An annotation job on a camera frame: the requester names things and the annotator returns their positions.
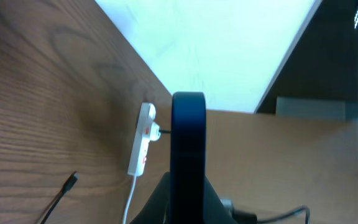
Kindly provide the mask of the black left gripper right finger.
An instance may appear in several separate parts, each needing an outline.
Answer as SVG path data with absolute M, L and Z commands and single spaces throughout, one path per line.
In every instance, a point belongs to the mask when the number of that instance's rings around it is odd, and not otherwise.
M 204 178 L 203 221 L 205 224 L 237 224 L 224 208 L 207 177 Z

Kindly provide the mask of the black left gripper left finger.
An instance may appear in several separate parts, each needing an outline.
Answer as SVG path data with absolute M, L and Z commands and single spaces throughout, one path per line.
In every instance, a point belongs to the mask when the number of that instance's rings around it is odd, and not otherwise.
M 166 172 L 160 179 L 148 201 L 130 224 L 165 224 L 168 223 L 170 203 L 170 173 Z

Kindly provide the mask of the blue Samsung Galaxy smartphone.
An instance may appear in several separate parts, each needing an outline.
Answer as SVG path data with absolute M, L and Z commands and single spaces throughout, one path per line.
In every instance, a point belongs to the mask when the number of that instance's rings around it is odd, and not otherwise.
M 206 102 L 202 92 L 176 92 L 170 135 L 170 223 L 203 223 Z

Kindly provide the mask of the white USB charger plug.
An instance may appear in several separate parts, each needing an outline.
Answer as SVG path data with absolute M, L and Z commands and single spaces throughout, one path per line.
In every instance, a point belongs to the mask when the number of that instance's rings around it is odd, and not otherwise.
M 147 123 L 145 136 L 149 141 L 158 141 L 160 139 L 160 126 L 156 122 Z

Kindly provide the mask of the white power strip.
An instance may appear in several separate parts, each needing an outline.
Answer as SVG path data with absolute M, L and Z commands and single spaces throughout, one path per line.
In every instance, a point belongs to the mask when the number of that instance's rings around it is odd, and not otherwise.
M 156 108 L 152 103 L 142 103 L 127 173 L 135 177 L 144 173 L 150 141 L 145 136 L 147 123 L 155 122 Z

